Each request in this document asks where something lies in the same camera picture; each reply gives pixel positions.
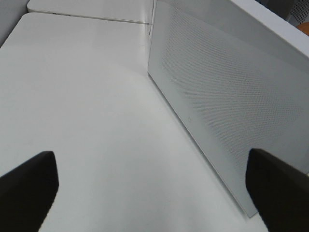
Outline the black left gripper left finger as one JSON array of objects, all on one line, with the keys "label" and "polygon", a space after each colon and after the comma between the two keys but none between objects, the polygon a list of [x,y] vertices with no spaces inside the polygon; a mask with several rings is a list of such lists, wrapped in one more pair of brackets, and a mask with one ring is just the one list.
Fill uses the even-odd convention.
[{"label": "black left gripper left finger", "polygon": [[59,188],[53,151],[43,151],[0,178],[0,230],[37,232]]}]

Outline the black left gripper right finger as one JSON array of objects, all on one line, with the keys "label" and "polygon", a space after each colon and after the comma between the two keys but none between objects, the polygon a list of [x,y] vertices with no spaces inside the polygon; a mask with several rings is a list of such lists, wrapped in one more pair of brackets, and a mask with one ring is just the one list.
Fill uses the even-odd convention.
[{"label": "black left gripper right finger", "polygon": [[258,148],[249,152],[245,186],[267,230],[309,230],[309,177]]}]

